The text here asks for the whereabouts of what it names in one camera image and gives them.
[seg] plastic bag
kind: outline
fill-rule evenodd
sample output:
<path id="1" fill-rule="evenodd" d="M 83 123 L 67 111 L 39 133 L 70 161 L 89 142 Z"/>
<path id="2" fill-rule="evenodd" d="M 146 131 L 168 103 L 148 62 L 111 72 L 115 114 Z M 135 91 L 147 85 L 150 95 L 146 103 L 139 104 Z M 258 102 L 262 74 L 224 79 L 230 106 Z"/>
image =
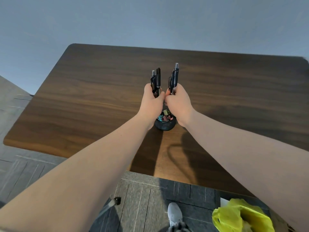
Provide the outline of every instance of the plastic bag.
<path id="1" fill-rule="evenodd" d="M 261 208 L 243 199 L 231 199 L 225 207 L 215 209 L 212 219 L 220 232 L 250 231 L 246 222 L 254 232 L 275 232 L 271 219 Z"/>

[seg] shoe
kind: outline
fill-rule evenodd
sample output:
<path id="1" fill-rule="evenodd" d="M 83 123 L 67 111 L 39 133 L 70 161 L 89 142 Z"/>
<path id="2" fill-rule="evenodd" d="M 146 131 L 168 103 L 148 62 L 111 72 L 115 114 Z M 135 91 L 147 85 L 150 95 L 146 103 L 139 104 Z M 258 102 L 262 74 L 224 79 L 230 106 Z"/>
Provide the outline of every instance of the shoe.
<path id="1" fill-rule="evenodd" d="M 168 205 L 168 219 L 170 220 L 170 226 L 174 226 L 176 223 L 182 222 L 182 213 L 176 203 L 170 203 Z"/>

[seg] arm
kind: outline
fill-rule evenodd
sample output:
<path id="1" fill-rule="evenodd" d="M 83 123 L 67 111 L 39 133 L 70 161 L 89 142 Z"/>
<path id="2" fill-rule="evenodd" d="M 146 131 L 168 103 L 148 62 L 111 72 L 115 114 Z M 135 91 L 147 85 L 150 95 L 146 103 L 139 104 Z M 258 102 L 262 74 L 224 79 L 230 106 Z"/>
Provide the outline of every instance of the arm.
<path id="1" fill-rule="evenodd" d="M 180 84 L 175 96 L 166 95 L 179 124 L 222 167 L 297 231 L 307 231 L 309 152 L 198 113 Z"/>
<path id="2" fill-rule="evenodd" d="M 88 231 L 162 111 L 145 86 L 136 116 L 48 172 L 0 210 L 12 231 Z"/>

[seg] blue wall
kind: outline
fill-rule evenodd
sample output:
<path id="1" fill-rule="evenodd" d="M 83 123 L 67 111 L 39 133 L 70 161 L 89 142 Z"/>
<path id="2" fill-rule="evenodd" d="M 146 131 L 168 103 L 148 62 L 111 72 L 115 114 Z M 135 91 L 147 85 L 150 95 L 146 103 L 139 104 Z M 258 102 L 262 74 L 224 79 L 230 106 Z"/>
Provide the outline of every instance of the blue wall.
<path id="1" fill-rule="evenodd" d="M 71 43 L 309 58 L 309 0 L 0 0 L 0 75 L 22 89 Z"/>

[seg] tabletop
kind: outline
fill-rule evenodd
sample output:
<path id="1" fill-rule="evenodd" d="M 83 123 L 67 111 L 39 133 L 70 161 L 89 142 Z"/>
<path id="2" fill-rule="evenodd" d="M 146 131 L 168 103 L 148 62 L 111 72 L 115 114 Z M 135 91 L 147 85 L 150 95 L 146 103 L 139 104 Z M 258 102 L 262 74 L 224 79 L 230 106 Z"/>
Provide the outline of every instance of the tabletop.
<path id="1" fill-rule="evenodd" d="M 198 112 L 309 151 L 303 58 L 87 44 L 68 46 L 4 144 L 70 157 L 137 113 L 157 67 L 166 90 L 176 62 Z M 128 169 L 252 195 L 179 124 L 167 132 L 153 127 Z"/>

